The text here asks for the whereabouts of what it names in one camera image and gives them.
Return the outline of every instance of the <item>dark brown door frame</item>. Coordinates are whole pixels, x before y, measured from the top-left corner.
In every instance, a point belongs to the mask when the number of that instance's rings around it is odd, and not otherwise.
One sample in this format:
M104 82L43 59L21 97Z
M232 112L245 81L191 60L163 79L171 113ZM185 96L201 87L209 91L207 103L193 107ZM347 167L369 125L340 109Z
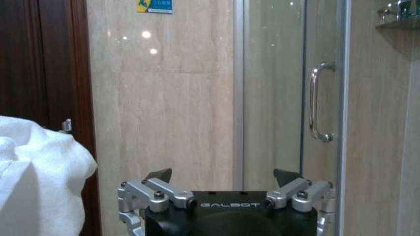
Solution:
M73 82L73 136L96 160L89 46L85 0L68 1L71 36L71 71ZM83 236L100 236L100 204L97 172L87 180L83 190L85 222Z

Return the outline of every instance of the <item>glass shelf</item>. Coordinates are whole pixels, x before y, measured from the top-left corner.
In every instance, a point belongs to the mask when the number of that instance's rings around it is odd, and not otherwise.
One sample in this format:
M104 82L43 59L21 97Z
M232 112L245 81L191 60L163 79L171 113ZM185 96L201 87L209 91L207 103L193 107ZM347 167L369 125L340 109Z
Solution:
M417 30L420 29L420 16L411 16L407 19L385 22L376 26L379 29L400 29Z
M383 29L420 29L420 0L400 0L377 11L379 25Z

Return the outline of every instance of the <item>wooden door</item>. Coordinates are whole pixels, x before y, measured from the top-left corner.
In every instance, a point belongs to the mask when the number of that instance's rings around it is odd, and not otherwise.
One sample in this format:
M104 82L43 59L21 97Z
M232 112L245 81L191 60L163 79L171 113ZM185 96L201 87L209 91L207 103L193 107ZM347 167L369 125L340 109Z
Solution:
M0 114L59 130L95 156L85 0L0 1ZM96 174L83 190L81 235L100 235Z

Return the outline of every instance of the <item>beige marble wall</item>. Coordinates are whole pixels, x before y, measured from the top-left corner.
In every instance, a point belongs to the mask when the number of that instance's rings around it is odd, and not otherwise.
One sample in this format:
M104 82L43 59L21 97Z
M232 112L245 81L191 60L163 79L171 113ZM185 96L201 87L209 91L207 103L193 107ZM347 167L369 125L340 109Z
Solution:
M175 0L161 15L137 13L135 0L87 1L105 236L127 234L123 180L172 167L180 188L233 187L232 4Z
M413 32L377 30L385 0L353 0L345 235L393 236Z
M416 32L408 93L397 236L420 232L420 31Z
M277 187L275 168L299 172L301 5L245 2L244 184L248 190L267 190Z

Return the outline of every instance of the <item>marble tile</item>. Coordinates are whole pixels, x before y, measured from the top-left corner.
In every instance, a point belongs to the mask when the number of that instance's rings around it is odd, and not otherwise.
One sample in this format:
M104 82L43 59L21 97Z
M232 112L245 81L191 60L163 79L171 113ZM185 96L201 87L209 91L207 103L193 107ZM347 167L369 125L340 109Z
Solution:
M352 2L345 235L392 236L413 33L376 30L376 10L387 1Z
M412 74L404 137L397 236L416 236L420 232L420 32L413 45Z
M132 0L87 1L105 236L127 235L123 180L171 167L179 188L233 187L232 8L176 0L172 15L141 14Z

